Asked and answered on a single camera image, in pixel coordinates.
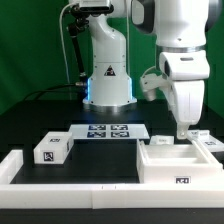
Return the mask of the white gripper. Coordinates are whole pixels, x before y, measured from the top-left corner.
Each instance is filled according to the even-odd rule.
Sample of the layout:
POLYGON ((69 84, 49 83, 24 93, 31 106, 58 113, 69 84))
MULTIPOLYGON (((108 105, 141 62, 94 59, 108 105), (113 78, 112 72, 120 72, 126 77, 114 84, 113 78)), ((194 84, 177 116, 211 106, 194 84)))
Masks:
POLYGON ((177 122, 177 138, 187 138, 188 126, 198 123, 204 99, 204 80, 210 67, 206 51, 192 53, 162 52, 160 71, 168 82, 166 99, 177 122))

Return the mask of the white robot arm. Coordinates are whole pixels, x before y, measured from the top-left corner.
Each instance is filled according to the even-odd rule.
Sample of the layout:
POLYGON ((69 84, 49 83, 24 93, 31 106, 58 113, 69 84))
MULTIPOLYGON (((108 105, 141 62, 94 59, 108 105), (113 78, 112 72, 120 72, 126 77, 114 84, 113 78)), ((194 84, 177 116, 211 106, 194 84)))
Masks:
POLYGON ((69 0, 76 22, 87 25, 93 44, 93 74, 87 81, 88 109, 119 110, 132 105, 132 83, 126 72, 126 39, 107 23, 129 18, 138 31, 156 37, 156 68, 142 75, 147 100, 161 90, 177 123, 177 137, 185 139, 201 117, 204 80, 210 67, 205 33, 221 14, 222 0, 69 0))

